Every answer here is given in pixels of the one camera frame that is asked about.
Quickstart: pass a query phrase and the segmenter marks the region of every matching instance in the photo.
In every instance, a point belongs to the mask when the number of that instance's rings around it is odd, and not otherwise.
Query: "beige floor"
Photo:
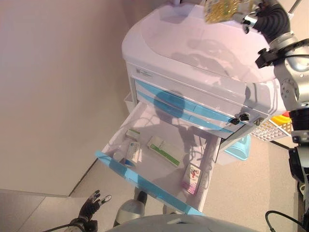
[[[94,216],[99,231],[112,227],[119,206],[132,198],[134,188],[99,161],[70,198],[46,197],[19,232],[42,231],[68,223],[77,216],[86,197],[100,189],[102,195],[111,194],[112,200]],[[204,213],[247,226],[258,231],[269,231],[264,214],[279,210],[297,217],[295,181],[290,175],[288,153],[271,143],[252,138],[250,157],[214,168]],[[146,215],[161,214],[162,203],[149,198]],[[270,217],[276,231],[296,231],[288,220]]]

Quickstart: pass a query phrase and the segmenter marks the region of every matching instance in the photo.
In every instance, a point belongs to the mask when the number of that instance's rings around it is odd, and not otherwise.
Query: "wall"
[[[295,0],[278,0],[280,4],[289,11]],[[294,31],[299,40],[309,38],[309,0],[302,0],[291,20],[291,30]]]
[[[0,189],[72,191],[127,116],[121,42],[162,2],[0,2]]]

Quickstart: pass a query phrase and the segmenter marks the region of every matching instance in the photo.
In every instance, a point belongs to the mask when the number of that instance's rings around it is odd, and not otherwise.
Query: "white cart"
[[[244,34],[233,22],[208,25],[203,10],[164,5],[128,32],[122,51],[135,108],[97,152],[135,186],[187,214],[202,214],[219,149],[285,111],[272,67],[255,65],[257,52],[268,47],[264,38],[254,31]],[[135,169],[112,158],[126,153],[130,128],[140,132]],[[179,167],[149,150],[154,135],[186,153]],[[203,171],[195,195],[181,187],[189,162]]]

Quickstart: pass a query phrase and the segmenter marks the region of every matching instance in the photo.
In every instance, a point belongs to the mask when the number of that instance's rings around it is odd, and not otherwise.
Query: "metal tube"
[[[296,7],[299,5],[299,3],[301,2],[301,0],[296,0],[295,3],[293,4],[293,6],[291,7],[291,9],[289,10],[289,13],[292,14],[294,12],[294,10],[296,9]]]

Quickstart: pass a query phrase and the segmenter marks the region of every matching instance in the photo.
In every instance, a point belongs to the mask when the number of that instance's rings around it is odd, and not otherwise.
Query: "robotic arm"
[[[236,13],[233,19],[243,25],[245,33],[252,27],[262,33],[270,49],[260,50],[259,68],[273,65],[281,84],[281,97],[290,111],[294,131],[292,140],[298,146],[289,150],[293,178],[305,183],[303,228],[309,230],[309,39],[298,41],[290,31],[286,11],[276,0],[259,1],[255,12]]]

